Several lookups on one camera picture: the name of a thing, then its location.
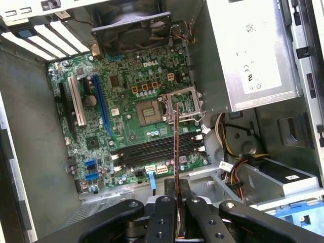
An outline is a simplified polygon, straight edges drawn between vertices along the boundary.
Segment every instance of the black fan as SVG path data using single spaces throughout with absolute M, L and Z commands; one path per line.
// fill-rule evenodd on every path
M 97 6 L 93 13 L 100 27 L 92 29 L 92 34 L 109 56 L 169 42 L 171 13 L 161 13 L 160 1 L 109 1 Z

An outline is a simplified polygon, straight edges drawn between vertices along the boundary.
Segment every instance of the pci slot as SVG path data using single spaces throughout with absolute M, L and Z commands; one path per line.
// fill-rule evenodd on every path
M 67 116 L 67 125 L 69 126 L 70 132 L 72 133 L 72 137 L 74 141 L 76 141 L 76 128 L 74 124 L 74 117 L 72 116 L 72 109 L 69 105 L 69 99 L 67 96 L 67 90 L 66 90 L 66 85 L 64 83 L 59 83 L 59 88 L 61 92 L 61 98 L 62 98 L 62 104 L 64 111 Z
M 74 111 L 76 115 L 77 124 L 79 126 L 85 126 L 87 124 L 85 110 L 83 109 L 80 90 L 77 80 L 74 77 L 68 77 L 67 81 L 70 86 L 72 101 L 74 105 Z
M 108 116 L 108 113 L 107 113 L 107 107 L 106 107 L 105 100 L 104 100 L 104 97 L 103 97 L 99 76 L 98 75 L 93 75 L 93 81 L 94 81 L 94 84 L 95 84 L 95 87 L 96 87 L 96 90 L 97 90 L 98 104 L 99 104 L 99 107 L 100 107 L 103 123 L 105 124 L 105 126 L 107 128 L 108 134 L 110 135 L 110 137 L 112 137 L 113 134 L 112 134 L 112 132 L 110 130 L 109 116 Z

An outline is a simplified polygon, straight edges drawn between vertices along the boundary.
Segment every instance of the white connector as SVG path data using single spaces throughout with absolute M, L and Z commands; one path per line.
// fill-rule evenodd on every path
M 168 167 L 167 166 L 157 166 L 156 167 L 156 173 L 159 175 L 159 174 L 164 174 L 164 173 L 167 173 L 169 170 L 168 170 Z

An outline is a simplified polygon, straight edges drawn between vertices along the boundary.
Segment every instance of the integrated circuit chip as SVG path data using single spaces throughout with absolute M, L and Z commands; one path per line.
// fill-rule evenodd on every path
M 100 148 L 97 136 L 86 138 L 86 144 L 87 144 L 88 150 L 93 150 L 93 149 Z
M 82 74 L 84 74 L 84 73 L 85 73 L 85 71 L 83 70 L 82 67 L 80 67 L 80 68 L 78 68 L 78 69 L 76 70 L 76 74 L 77 74 L 77 75 L 82 75 Z
M 118 78 L 117 75 L 111 76 L 109 78 L 109 80 L 110 80 L 110 86 L 112 88 L 118 88 L 120 86 L 120 84 L 119 84 L 119 78 Z

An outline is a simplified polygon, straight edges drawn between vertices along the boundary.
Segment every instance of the green circuit board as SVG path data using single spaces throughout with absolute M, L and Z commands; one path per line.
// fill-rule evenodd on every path
M 71 164 L 74 165 L 71 172 L 77 188 L 80 185 L 79 193 L 89 192 L 90 187 L 100 190 L 145 181 L 148 179 L 146 173 L 140 177 L 134 173 L 145 171 L 145 166 L 148 165 L 167 165 L 167 172 L 156 175 L 157 177 L 173 174 L 173 166 L 169 165 L 171 158 L 114 171 L 111 154 L 119 148 L 173 136 L 173 125 L 163 120 L 166 108 L 158 98 L 161 94 L 192 86 L 183 52 L 182 44 L 176 44 L 114 59 L 96 59 L 91 54 L 86 54 L 49 64 L 65 143 Z M 100 82 L 101 99 L 93 78 L 95 76 Z M 87 121 L 85 126 L 77 126 L 76 119 L 72 125 L 69 124 L 67 106 L 73 109 L 73 102 L 68 77 L 79 81 L 78 89 Z M 60 85 L 66 88 L 67 102 L 63 99 Z M 190 94 L 174 96 L 173 102 L 179 103 L 182 112 L 194 110 Z M 179 129 L 181 134 L 185 134 L 200 129 L 200 126 L 194 121 L 186 121 L 180 123 Z M 204 161 L 206 164 L 206 159 L 204 153 L 188 153 L 182 170 L 201 167 Z M 88 170 L 85 166 L 85 162 L 89 160 L 95 161 L 93 170 Z M 97 177 L 87 180 L 89 174 L 96 174 Z

